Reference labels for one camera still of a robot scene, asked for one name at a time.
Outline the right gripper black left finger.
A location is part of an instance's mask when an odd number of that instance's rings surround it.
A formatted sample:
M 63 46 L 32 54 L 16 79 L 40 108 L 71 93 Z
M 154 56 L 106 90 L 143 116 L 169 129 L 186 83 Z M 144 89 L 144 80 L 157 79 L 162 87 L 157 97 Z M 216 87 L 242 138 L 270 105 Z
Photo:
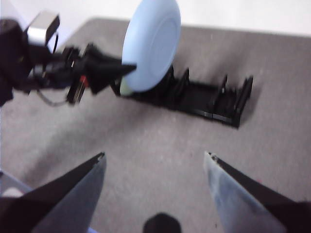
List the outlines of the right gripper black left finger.
M 100 152 L 61 177 L 21 196 L 9 185 L 0 197 L 2 233 L 86 233 L 100 198 L 106 170 Z

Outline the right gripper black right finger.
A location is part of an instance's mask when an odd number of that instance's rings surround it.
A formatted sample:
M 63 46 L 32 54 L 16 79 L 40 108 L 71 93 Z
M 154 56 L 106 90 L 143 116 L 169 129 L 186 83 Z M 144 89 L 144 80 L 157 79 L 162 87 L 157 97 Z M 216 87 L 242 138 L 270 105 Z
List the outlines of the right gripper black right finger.
M 210 194 L 226 233 L 309 233 L 310 201 L 294 201 L 204 152 Z

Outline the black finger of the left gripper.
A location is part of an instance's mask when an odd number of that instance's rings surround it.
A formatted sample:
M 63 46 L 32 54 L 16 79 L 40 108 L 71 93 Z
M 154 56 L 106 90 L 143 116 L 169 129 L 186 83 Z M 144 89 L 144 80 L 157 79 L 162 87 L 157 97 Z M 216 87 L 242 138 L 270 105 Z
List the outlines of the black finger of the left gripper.
M 103 65 L 121 65 L 121 59 L 102 53 L 94 44 L 87 45 L 87 65 L 103 66 Z
M 92 94 L 97 95 L 115 80 L 136 70 L 136 64 L 86 64 L 86 78 Z

